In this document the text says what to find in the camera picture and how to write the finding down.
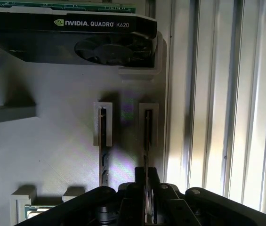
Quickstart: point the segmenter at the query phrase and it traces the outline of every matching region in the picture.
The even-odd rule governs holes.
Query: graphics card
[[[0,8],[0,48],[24,61],[154,67],[154,19],[125,13],[10,10]]]

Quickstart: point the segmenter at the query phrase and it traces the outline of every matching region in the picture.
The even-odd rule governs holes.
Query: green circuit board
[[[17,0],[0,1],[0,7],[9,8],[12,6],[24,7],[46,7],[53,10],[75,10],[92,12],[115,12],[115,13],[135,13],[136,7],[128,4],[117,3],[90,3],[79,1],[41,1],[41,0]]]

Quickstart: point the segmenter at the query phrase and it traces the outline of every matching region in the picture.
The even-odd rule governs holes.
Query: corrugated metal panel
[[[167,181],[266,213],[266,0],[174,1],[172,35]]]

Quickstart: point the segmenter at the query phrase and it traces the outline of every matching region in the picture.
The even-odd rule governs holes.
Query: black fan housing
[[[150,61],[155,51],[152,40],[136,35],[94,35],[75,45],[81,58],[102,65],[138,65]]]

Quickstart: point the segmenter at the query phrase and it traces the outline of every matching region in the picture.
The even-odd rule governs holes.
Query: screw
[[[191,190],[194,194],[199,194],[199,193],[201,193],[199,190]]]
[[[162,188],[162,189],[167,189],[168,186],[167,186],[167,185],[161,185],[161,188]]]

